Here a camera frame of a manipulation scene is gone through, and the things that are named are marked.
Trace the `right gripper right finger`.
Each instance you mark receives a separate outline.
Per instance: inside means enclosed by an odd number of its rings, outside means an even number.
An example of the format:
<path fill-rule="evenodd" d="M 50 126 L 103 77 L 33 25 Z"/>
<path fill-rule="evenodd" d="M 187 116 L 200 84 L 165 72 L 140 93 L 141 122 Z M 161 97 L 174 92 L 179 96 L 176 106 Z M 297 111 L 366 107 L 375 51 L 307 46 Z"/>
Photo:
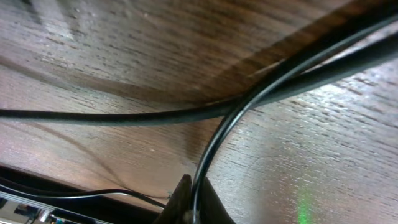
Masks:
<path fill-rule="evenodd" d="M 207 177 L 204 179 L 199 199 L 201 224 L 235 224 Z"/>

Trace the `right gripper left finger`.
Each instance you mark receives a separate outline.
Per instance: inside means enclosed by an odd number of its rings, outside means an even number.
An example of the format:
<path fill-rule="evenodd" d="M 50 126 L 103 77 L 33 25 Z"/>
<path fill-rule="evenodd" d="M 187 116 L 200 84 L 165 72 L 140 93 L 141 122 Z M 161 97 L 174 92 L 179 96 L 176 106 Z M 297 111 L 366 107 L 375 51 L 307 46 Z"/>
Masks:
<path fill-rule="evenodd" d="M 165 208 L 155 219 L 153 224 L 186 224 L 190 223 L 192 213 L 190 211 L 192 178 L 184 174 L 177 187 L 167 202 Z"/>

